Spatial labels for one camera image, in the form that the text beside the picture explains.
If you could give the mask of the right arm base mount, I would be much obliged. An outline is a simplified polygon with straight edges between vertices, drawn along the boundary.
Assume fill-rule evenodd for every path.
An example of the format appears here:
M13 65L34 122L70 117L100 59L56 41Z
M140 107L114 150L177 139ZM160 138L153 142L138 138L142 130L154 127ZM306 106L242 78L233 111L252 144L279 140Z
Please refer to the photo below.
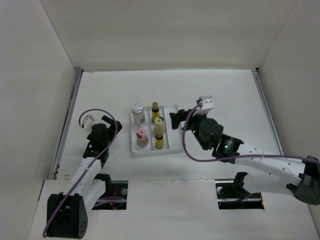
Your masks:
M260 192L250 193L244 189L247 172L238 172L233 180L216 180L217 204L220 210L264 210L264 202Z

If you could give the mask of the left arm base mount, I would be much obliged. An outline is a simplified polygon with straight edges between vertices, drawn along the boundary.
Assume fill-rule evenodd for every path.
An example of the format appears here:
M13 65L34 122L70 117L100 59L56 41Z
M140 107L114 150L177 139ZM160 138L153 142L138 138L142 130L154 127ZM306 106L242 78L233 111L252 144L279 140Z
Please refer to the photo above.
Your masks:
M128 181L113 181L109 174L99 173L95 180L105 183L105 192L94 204L93 210L126 210Z

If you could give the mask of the tall yellow brown-capped bottle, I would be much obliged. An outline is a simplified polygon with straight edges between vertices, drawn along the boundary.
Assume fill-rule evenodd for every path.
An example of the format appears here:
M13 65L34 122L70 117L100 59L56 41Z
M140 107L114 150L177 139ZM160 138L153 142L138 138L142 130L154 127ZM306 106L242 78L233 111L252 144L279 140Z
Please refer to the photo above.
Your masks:
M164 136L162 134L155 135L155 147L162 149L164 147Z

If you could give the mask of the yellow-capped spice jar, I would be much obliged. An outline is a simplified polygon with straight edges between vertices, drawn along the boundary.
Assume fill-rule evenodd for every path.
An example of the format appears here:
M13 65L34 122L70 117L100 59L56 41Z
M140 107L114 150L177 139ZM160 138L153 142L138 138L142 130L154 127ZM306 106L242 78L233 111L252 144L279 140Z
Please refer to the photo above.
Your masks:
M161 116L158 116L154 119L154 134L156 136L161 136L166 132L165 119Z

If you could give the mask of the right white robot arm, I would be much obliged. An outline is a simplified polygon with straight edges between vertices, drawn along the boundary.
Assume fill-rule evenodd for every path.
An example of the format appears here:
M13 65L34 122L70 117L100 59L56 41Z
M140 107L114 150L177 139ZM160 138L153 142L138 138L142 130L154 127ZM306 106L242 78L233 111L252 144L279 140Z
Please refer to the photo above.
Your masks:
M151 160L129 160L124 158L123 166L118 166L120 176L136 179L200 180L213 179L213 163L222 162L247 166L262 171L262 175L237 172L229 194L245 198L250 193L267 192L293 196L309 204L320 203L320 162L312 156L267 154L245 144L242 140L223 133L223 126L208 111L196 106L187 111L181 109L170 113L171 126L176 130L181 122L182 137L178 141L192 165L179 157L170 158L156 150ZM198 159L190 155L186 145L186 132L192 131L201 148L212 151L212 159Z

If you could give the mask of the white bottle silver cap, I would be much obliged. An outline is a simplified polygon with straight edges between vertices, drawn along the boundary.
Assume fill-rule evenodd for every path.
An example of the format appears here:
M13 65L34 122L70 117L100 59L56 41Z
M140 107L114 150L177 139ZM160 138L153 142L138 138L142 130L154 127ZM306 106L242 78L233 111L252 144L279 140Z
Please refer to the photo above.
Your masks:
M132 113L133 121L135 125L137 127L142 127L146 121L144 106L141 103L134 103L131 106L131 113Z

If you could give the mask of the pink-capped spice jar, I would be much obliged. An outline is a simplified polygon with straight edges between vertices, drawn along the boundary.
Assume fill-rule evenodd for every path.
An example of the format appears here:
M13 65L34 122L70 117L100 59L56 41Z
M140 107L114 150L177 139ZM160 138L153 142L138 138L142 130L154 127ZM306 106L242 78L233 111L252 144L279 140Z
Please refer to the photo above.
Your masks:
M145 148L149 144L149 138L144 128L139 128L136 132L136 143L140 148Z

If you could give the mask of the small yellow brown-capped bottle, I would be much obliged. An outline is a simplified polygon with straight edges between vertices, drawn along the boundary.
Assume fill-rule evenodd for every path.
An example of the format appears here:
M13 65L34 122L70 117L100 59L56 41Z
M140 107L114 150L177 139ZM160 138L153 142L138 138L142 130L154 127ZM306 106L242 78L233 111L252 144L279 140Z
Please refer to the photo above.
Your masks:
M154 122L157 117L160 116L159 105L156 101L152 103L152 121Z

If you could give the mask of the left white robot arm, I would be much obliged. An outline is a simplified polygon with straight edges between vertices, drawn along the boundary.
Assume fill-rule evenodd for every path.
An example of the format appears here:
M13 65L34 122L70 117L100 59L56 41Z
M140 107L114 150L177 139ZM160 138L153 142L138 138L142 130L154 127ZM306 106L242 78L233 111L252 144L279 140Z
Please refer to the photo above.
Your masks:
M47 200L44 238L82 239L88 228L88 212L99 198L105 200L112 195L111 178L101 171L122 125L108 112L101 119L102 123L96 123L86 116L81 124L89 131L89 143L69 184Z

